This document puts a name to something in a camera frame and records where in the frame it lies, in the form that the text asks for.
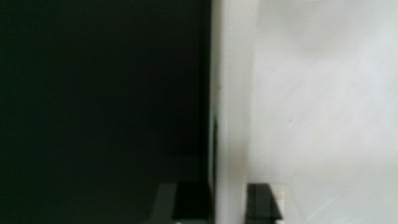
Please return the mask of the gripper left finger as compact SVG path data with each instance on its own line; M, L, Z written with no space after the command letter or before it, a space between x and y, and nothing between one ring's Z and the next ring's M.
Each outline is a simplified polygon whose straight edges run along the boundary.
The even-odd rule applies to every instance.
M212 193L205 182L159 187L150 224L212 224Z

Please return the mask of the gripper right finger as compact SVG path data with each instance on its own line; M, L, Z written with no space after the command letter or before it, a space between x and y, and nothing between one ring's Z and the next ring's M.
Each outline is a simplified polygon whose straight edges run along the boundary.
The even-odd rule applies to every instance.
M283 213L272 188L267 183L251 183L248 186L246 224L278 224Z

